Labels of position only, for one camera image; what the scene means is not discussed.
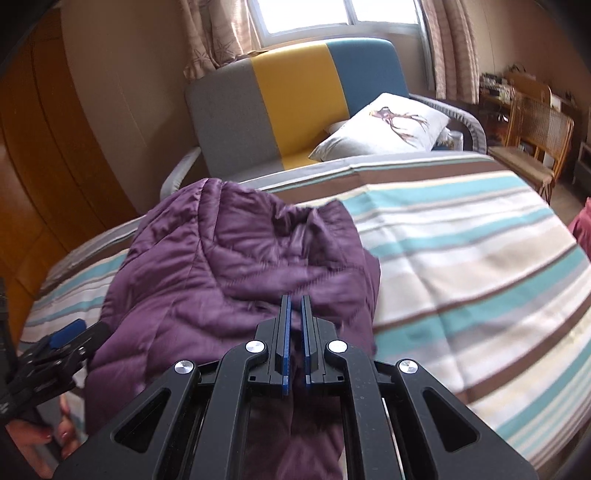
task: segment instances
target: metal screw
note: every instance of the metal screw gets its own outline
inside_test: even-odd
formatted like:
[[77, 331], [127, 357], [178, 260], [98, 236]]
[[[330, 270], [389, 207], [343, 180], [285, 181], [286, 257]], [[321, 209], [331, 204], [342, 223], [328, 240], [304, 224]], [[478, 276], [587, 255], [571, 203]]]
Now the metal screw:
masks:
[[259, 340], [251, 340], [246, 344], [246, 350], [250, 353], [261, 353], [265, 349], [265, 344]]
[[181, 360], [174, 365], [174, 371], [178, 374], [188, 374], [193, 370], [193, 362]]
[[414, 374], [418, 370], [418, 365], [416, 362], [413, 362], [412, 360], [402, 360], [398, 364], [398, 368], [401, 372], [404, 372], [406, 374]]
[[333, 353], [343, 353], [347, 350], [347, 344], [342, 340], [333, 340], [329, 343], [329, 350]]

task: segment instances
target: purple puffer jacket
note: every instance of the purple puffer jacket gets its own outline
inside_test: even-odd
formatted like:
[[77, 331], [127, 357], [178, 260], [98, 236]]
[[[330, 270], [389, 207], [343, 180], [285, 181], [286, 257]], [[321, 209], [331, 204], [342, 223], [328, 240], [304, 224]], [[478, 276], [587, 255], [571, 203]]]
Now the purple puffer jacket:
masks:
[[[379, 274], [340, 202], [299, 208], [217, 179], [186, 187], [146, 215], [109, 288], [100, 319], [114, 333], [89, 367], [88, 433], [176, 361], [219, 360], [252, 339], [282, 294], [293, 296], [293, 328], [309, 294], [314, 315], [372, 354]], [[306, 396], [297, 350], [290, 396], [251, 409], [244, 478], [341, 478], [338, 403]]]

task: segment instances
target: blue clip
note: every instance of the blue clip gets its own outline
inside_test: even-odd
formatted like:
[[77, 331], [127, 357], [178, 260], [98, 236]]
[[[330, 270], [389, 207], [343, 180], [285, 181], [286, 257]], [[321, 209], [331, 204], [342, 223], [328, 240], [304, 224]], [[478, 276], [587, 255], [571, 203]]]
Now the blue clip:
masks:
[[86, 322], [82, 319], [77, 319], [51, 336], [49, 340], [49, 348], [57, 350], [58, 348], [67, 345], [85, 330]]
[[283, 337], [283, 352], [281, 354], [281, 375], [283, 396], [290, 392], [290, 336], [291, 336], [291, 297], [287, 297], [285, 312], [285, 332]]

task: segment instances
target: black gripper frame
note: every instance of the black gripper frame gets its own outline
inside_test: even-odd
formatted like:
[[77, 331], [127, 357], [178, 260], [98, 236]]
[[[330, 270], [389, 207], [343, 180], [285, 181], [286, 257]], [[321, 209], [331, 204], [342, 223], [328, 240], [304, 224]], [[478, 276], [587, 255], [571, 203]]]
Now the black gripper frame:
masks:
[[[534, 480], [533, 467], [419, 364], [371, 360], [301, 301], [310, 395], [340, 397], [349, 480]], [[253, 396], [290, 389], [291, 300], [219, 362], [173, 365], [61, 463], [57, 480], [237, 480]]]

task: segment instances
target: window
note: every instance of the window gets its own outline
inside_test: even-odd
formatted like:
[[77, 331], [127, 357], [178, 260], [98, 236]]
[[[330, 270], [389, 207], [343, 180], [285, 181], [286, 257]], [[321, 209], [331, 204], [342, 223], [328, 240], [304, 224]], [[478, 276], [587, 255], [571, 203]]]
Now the window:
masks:
[[312, 37], [420, 34], [416, 0], [248, 0], [262, 46]]

